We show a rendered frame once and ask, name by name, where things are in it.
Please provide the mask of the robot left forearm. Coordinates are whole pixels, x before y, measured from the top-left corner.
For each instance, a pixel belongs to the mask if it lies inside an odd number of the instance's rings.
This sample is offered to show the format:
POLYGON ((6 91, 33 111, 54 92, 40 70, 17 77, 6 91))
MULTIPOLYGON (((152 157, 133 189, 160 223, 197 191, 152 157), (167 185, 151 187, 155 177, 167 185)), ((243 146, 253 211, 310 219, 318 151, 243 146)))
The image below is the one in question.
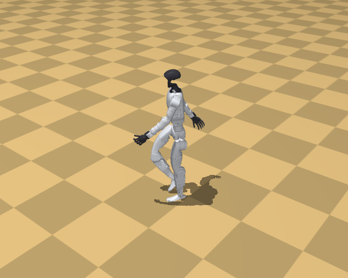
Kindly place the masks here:
POLYGON ((165 126, 168 124, 168 121, 166 119, 162 119, 160 122, 157 123, 153 128, 151 128, 150 132, 146 134, 148 138, 151 138, 152 136, 156 135, 157 132, 160 130, 163 130, 165 126))

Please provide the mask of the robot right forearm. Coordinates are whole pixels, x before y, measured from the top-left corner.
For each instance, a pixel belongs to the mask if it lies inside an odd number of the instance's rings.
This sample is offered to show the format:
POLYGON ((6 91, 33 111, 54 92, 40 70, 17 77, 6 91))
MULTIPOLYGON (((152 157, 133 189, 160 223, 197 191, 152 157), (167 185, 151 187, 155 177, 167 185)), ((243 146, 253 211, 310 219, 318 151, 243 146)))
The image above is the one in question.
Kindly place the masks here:
POLYGON ((185 105, 184 105, 184 112, 186 113, 186 115, 188 115, 190 118, 193 118, 195 117, 193 115, 193 112, 192 110, 189 108, 188 104, 185 102, 185 105))

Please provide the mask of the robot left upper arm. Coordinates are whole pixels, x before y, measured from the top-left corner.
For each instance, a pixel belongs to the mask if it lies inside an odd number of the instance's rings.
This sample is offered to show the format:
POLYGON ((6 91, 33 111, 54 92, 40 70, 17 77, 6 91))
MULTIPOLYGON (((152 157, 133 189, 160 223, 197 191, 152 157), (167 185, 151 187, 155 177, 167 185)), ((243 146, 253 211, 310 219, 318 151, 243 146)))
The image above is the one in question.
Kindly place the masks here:
MULTIPOLYGON (((172 118, 173 118, 173 116, 174 116, 176 110, 177 110, 178 107, 180 106, 180 103, 181 103, 180 97, 178 97, 178 96, 174 96, 174 97, 171 99, 169 108, 168 108, 167 113, 166 113, 167 116, 162 117, 162 119, 166 119, 166 120, 168 121, 168 124, 170 124, 170 122, 171 122, 171 120, 172 120, 172 118)), ((162 120, 162 119, 161 119, 161 120, 162 120)), ((167 124, 167 125, 168 125, 168 124, 167 124)))

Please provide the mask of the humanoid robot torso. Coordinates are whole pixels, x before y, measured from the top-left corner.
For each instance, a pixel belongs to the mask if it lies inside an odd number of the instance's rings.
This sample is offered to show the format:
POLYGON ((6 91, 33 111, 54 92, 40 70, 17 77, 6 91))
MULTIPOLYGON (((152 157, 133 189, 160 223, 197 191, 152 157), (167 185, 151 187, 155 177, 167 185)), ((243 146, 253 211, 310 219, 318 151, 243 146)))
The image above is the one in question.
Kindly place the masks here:
POLYGON ((177 140, 178 136, 183 136, 183 138, 185 140, 186 132, 185 132, 185 129, 184 129, 183 124, 182 124, 182 123, 184 123, 184 98, 183 98, 183 92, 181 90, 180 93, 177 93, 177 92, 175 92, 175 90, 172 90, 173 93, 170 93, 171 89, 172 88, 170 88, 168 90, 167 97, 166 97, 166 104, 167 104, 168 108, 169 108, 169 105, 170 105, 170 101, 171 101, 171 99, 174 96, 180 97, 180 101, 181 101, 180 106, 176 110, 176 112, 175 112, 175 114, 174 114, 174 116, 173 116, 173 118, 171 120, 171 123, 173 124, 173 126, 171 127, 172 137, 173 137, 174 140, 177 140))

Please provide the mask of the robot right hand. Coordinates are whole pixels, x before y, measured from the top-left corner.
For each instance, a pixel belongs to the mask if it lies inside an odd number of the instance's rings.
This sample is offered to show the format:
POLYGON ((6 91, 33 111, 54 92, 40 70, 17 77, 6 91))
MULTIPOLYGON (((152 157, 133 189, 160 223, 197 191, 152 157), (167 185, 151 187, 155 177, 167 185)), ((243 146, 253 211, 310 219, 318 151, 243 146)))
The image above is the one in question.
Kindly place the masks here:
MULTIPOLYGON (((194 112, 193 112, 193 115, 195 116, 195 117, 191 118, 193 121, 193 126, 195 127, 195 125, 194 125, 194 123, 195 123, 197 125, 198 129, 200 129, 200 128, 202 129, 204 122, 199 117, 197 117, 194 112), (202 125, 202 127, 200 124, 202 125), (200 126, 200 128, 199 128, 199 126, 200 126)), ((205 126, 205 124, 204 124, 204 126, 205 126)))

